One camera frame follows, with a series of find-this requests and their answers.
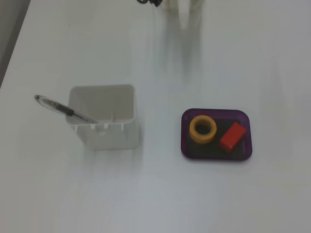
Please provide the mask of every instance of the yellow tape roll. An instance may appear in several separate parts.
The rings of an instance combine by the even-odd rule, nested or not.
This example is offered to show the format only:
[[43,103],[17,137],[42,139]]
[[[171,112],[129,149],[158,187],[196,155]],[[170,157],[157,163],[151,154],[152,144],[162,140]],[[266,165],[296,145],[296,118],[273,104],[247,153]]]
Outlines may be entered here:
[[[208,134],[199,134],[195,129],[195,126],[197,125],[207,126],[210,129],[210,132]],[[189,134],[191,139],[196,143],[205,144],[211,142],[214,139],[216,132],[217,132],[216,123],[209,116],[205,115],[196,116],[190,123]]]

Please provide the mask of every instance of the white table surface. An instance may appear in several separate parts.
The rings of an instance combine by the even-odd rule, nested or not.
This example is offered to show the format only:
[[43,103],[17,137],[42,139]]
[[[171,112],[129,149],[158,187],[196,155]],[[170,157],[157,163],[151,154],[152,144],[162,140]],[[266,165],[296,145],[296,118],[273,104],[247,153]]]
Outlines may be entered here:
[[[0,88],[1,233],[311,232],[310,1],[208,0],[192,48],[156,13],[32,0]],[[135,150],[89,151],[33,99],[123,83]],[[252,157],[187,160],[180,119],[195,107],[246,112]]]

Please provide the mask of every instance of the gray floor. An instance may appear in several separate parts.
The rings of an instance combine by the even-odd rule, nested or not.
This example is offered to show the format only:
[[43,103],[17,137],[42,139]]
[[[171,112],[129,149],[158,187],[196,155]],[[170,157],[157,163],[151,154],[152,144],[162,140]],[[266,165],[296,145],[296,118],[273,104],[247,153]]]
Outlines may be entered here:
[[0,0],[0,87],[30,0]]

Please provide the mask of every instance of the pen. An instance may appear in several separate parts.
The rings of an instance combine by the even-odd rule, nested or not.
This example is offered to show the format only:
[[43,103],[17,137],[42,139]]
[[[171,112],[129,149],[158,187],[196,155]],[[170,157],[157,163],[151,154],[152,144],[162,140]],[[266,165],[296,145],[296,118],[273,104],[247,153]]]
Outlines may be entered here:
[[50,109],[54,112],[57,113],[61,113],[61,114],[65,114],[67,116],[73,117],[77,120],[80,120],[86,124],[96,124],[98,123],[97,121],[83,115],[80,114],[70,108],[68,108],[67,106],[64,106],[58,102],[55,102],[45,96],[40,96],[40,95],[35,95],[35,100],[41,104],[43,107],[46,107],[47,109]]

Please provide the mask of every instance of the red block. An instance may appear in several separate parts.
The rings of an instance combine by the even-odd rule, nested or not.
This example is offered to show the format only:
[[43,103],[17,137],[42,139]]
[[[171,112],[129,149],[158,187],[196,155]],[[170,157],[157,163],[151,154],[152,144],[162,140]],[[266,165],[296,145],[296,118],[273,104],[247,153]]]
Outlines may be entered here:
[[228,153],[231,153],[238,144],[238,142],[241,141],[245,132],[246,128],[235,122],[220,139],[220,147]]

